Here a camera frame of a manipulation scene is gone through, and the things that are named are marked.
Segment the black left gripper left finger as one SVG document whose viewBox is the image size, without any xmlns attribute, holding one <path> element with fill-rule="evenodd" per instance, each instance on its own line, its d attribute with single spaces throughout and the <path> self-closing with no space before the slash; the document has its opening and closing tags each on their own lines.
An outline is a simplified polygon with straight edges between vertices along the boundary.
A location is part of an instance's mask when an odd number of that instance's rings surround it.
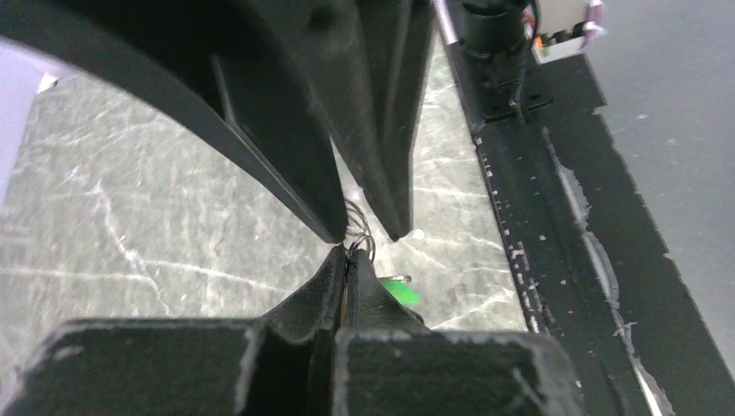
<svg viewBox="0 0 735 416">
<path fill-rule="evenodd" d="M 250 319 L 62 324 L 3 389 L 4 415 L 328 415 L 346 252 Z"/>
</svg>

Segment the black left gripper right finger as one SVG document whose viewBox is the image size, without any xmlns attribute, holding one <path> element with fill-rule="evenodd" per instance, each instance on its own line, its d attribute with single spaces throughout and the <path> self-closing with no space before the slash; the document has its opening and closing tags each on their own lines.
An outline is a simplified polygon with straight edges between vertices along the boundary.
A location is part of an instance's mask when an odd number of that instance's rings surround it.
<svg viewBox="0 0 735 416">
<path fill-rule="evenodd" d="M 336 415 L 583 415 L 561 346 L 526 331 L 433 331 L 378 281 L 364 250 L 348 258 L 335 338 Z"/>
</svg>

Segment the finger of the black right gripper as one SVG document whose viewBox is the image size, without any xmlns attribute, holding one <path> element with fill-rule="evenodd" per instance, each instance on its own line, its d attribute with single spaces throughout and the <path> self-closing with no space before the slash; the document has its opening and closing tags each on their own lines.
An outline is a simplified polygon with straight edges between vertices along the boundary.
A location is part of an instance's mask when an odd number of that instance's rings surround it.
<svg viewBox="0 0 735 416">
<path fill-rule="evenodd" d="M 413 228 L 413 144 L 434 12 L 427 1 L 316 1 L 309 27 L 336 147 L 388 236 Z"/>
<path fill-rule="evenodd" d="M 4 1 L 1 35 L 170 116 L 323 241 L 346 233 L 330 138 L 291 66 L 235 1 Z"/>
</svg>

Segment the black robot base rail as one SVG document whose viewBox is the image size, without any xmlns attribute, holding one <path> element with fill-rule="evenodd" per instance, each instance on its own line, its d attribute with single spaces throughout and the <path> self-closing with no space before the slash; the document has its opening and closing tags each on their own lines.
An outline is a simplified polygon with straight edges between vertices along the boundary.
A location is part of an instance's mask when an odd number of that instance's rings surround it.
<svg viewBox="0 0 735 416">
<path fill-rule="evenodd" d="M 600 6 L 438 1 L 440 33 L 529 334 L 511 372 L 559 415 L 731 415 L 734 382 L 599 113 Z"/>
</svg>

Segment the green key tag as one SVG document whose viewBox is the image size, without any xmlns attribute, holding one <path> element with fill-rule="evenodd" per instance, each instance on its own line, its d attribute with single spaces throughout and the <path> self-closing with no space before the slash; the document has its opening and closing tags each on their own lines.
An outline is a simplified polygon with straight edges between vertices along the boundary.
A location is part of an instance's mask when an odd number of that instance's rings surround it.
<svg viewBox="0 0 735 416">
<path fill-rule="evenodd" d="M 379 277 L 378 281 L 401 305 L 417 305 L 420 303 L 419 294 L 409 286 L 412 282 L 411 276 L 384 276 Z"/>
</svg>

